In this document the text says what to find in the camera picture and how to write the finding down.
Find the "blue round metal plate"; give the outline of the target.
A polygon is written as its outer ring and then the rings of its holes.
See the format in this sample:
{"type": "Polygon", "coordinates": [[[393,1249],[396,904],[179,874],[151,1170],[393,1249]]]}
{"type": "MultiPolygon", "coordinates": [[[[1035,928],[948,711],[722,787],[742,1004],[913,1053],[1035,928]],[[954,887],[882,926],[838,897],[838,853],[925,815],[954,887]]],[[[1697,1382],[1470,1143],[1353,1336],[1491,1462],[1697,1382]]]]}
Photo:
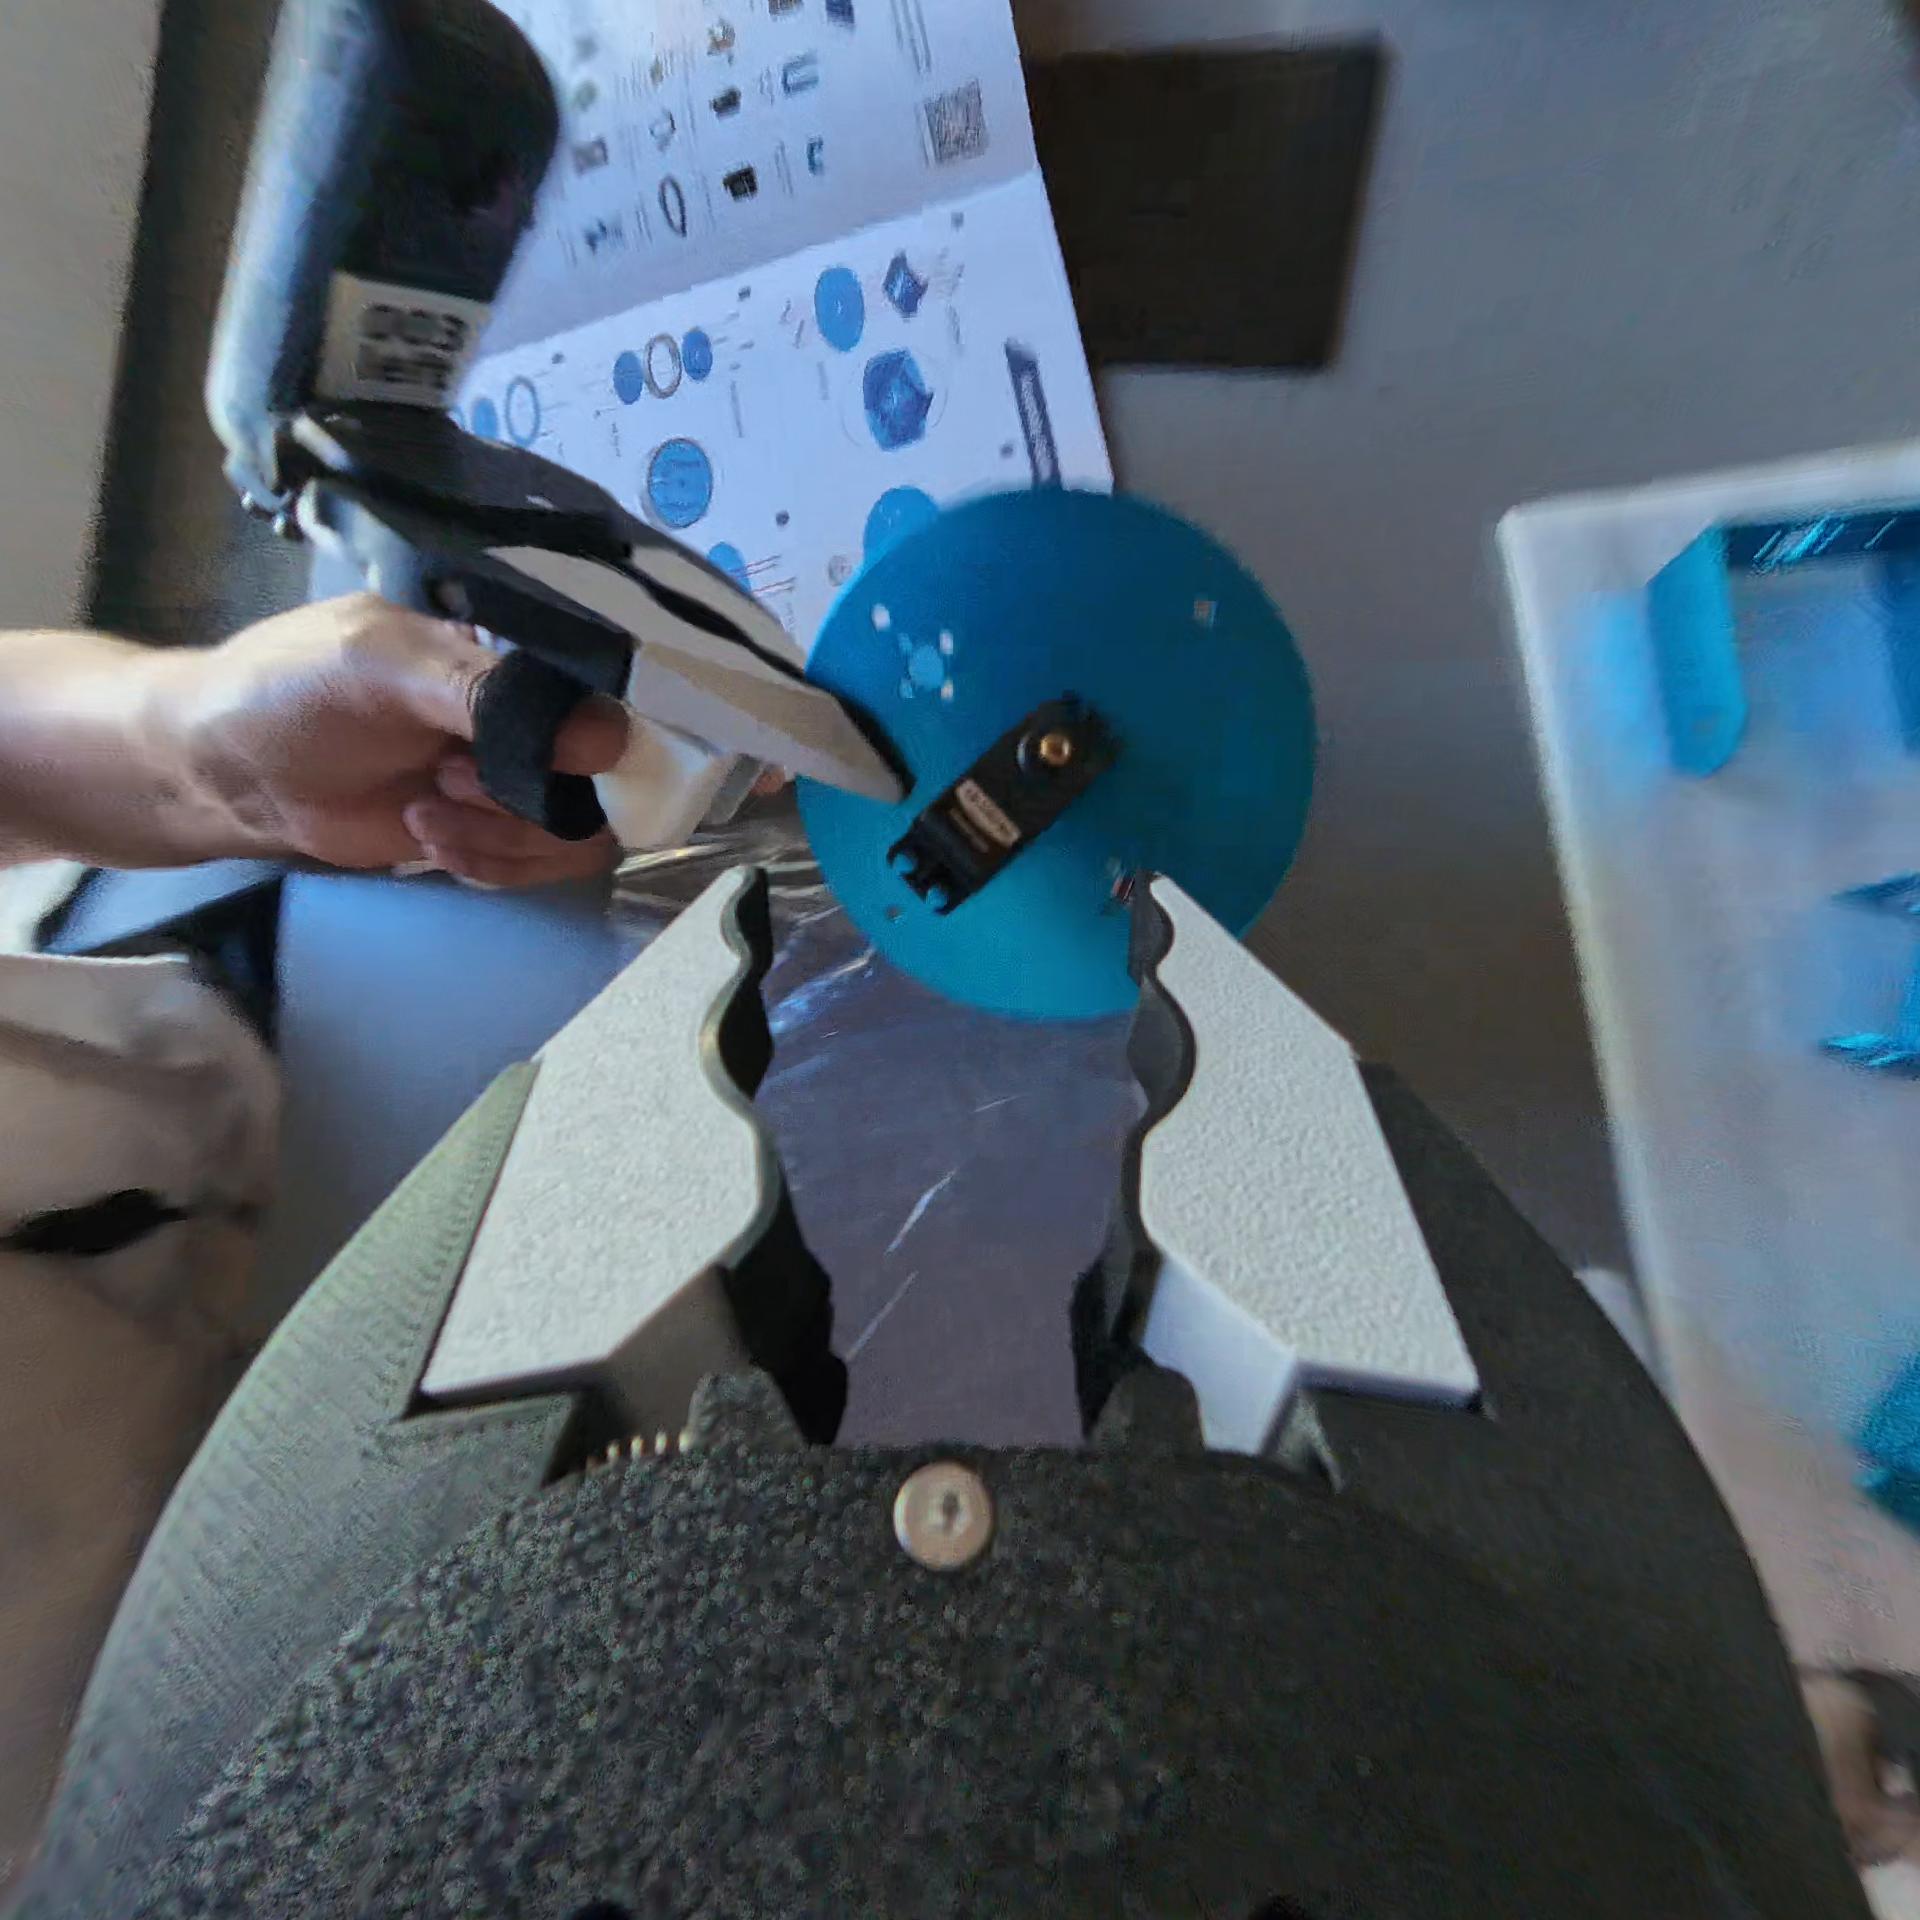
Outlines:
{"type": "Polygon", "coordinates": [[[1000,1018],[1116,1013],[1141,877],[1170,877],[1249,937],[1308,823],[1319,722],[1295,637],[1233,551],[1132,496],[949,508],[838,596],[809,682],[875,722],[911,780],[899,803],[800,780],[830,894],[895,969],[1000,1018]],[[1000,732],[1064,694],[1109,721],[1116,767],[935,918],[892,874],[892,844],[1000,732]]]}

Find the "small blue U bracket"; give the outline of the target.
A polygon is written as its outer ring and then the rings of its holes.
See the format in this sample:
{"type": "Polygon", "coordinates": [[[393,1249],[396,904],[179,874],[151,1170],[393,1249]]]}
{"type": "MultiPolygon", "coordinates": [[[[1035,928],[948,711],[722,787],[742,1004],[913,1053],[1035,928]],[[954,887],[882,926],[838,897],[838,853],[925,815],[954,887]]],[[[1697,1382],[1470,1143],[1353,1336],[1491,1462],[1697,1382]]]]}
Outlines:
{"type": "Polygon", "coordinates": [[[1834,894],[1845,918],[1837,1011],[1825,1058],[1898,1084],[1917,1081],[1917,874],[1834,894]]]}

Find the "white foam sheet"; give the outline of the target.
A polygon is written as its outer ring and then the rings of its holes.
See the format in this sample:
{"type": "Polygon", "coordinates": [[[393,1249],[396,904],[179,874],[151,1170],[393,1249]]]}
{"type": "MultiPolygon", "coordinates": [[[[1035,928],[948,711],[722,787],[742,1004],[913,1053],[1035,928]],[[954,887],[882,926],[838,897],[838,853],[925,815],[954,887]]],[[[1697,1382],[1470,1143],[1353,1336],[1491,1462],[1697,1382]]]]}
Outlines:
{"type": "Polygon", "coordinates": [[[1733,762],[1675,772],[1639,596],[1600,553],[1711,521],[1916,503],[1916,437],[1573,493],[1496,534],[1635,1282],[1669,1399],[1788,1650],[1916,1675],[1916,1536],[1860,1424],[1916,1356],[1916,1084],[1825,1058],[1834,894],[1916,874],[1865,566],[1734,589],[1733,762]]]}

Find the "black servo motor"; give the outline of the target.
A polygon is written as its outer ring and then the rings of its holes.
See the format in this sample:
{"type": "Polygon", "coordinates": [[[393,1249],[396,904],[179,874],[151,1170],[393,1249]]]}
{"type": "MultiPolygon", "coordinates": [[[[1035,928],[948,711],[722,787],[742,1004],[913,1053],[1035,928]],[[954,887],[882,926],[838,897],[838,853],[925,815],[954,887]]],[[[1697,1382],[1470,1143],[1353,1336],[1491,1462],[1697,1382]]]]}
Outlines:
{"type": "Polygon", "coordinates": [[[935,918],[1000,877],[1118,758],[1109,721],[1078,694],[1028,711],[927,801],[888,864],[935,918]]]}

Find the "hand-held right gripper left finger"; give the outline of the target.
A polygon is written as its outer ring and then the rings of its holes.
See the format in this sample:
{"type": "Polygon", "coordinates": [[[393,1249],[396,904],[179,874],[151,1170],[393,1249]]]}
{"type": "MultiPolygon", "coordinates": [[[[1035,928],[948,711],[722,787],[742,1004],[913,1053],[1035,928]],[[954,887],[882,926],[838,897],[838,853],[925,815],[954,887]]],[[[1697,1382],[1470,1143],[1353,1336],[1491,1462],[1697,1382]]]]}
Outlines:
{"type": "Polygon", "coordinates": [[[759,1371],[809,1443],[845,1418],[831,1282],[758,1109],[774,1062],[770,882],[733,868],[536,1056],[420,1379],[433,1406],[563,1389],[631,1433],[759,1371]]]}

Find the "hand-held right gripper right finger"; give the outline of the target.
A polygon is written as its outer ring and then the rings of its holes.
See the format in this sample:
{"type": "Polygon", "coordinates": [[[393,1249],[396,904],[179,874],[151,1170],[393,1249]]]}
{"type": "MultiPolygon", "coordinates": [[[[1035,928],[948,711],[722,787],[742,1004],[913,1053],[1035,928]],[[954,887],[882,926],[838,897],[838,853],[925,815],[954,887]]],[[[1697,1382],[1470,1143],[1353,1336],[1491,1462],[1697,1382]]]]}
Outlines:
{"type": "Polygon", "coordinates": [[[1479,1379],[1347,1040],[1170,877],[1130,898],[1140,1116],[1070,1302],[1094,1437],[1126,1379],[1274,1454],[1303,1392],[1467,1410],[1479,1379]]]}

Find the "white instruction sheet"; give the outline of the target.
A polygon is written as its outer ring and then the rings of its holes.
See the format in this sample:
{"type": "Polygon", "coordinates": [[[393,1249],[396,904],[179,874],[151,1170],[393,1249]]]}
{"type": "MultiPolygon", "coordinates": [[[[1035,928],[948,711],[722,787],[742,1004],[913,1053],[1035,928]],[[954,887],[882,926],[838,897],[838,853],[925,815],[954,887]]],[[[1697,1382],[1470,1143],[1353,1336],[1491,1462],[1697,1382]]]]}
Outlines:
{"type": "Polygon", "coordinates": [[[1111,486],[1010,4],[501,12],[561,142],[456,425],[588,477],[803,654],[953,500],[1111,486]]]}

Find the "person's left hand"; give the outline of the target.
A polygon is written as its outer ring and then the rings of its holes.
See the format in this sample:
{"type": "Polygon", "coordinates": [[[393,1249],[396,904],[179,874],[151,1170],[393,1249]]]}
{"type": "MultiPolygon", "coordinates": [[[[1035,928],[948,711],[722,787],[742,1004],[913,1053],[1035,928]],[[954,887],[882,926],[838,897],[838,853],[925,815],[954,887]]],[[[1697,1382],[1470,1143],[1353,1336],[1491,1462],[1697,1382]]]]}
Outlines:
{"type": "Polygon", "coordinates": [[[494,890],[611,871],[609,829],[563,840],[484,792],[477,694],[503,663],[470,628],[369,594],[189,654],[154,697],[176,850],[494,890]]]}

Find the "black rectangular desk plate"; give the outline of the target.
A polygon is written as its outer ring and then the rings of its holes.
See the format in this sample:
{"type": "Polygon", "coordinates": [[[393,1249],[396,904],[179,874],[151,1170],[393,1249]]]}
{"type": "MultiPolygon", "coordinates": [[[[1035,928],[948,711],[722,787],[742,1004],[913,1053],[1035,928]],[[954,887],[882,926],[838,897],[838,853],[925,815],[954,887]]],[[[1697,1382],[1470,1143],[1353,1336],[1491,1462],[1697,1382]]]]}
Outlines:
{"type": "Polygon", "coordinates": [[[1094,374],[1321,374],[1342,348],[1380,40],[1023,61],[1094,374]]]}

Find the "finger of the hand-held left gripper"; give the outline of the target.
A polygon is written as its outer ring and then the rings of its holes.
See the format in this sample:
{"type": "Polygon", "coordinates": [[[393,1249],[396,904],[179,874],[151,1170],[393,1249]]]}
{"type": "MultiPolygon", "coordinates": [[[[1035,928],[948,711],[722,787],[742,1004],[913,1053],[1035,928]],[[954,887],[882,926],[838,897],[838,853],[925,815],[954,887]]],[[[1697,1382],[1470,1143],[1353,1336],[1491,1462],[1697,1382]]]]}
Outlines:
{"type": "Polygon", "coordinates": [[[911,787],[899,758],[837,694],[737,646],[634,641],[627,706],[726,755],[875,803],[899,803],[911,787]]]}
{"type": "Polygon", "coordinates": [[[621,693],[632,706],[825,706],[803,654],[781,617],[733,572],[678,545],[641,545],[624,562],[496,547],[509,584],[530,581],[569,606],[621,628],[631,667],[621,693]]]}

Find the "clear plastic bag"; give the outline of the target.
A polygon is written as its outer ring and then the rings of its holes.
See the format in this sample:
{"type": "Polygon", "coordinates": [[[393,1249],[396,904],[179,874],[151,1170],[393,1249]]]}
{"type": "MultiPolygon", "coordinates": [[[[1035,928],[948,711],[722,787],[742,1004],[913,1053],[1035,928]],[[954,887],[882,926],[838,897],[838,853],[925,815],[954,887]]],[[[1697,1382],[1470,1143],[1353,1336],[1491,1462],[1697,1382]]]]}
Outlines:
{"type": "Polygon", "coordinates": [[[631,858],[611,919],[643,947],[728,866],[770,877],[755,1113],[831,1282],[843,1445],[1074,1448],[1070,1302],[1107,1245],[1145,1095],[1140,1004],[1007,1019],[895,969],[797,849],[631,858]]]}

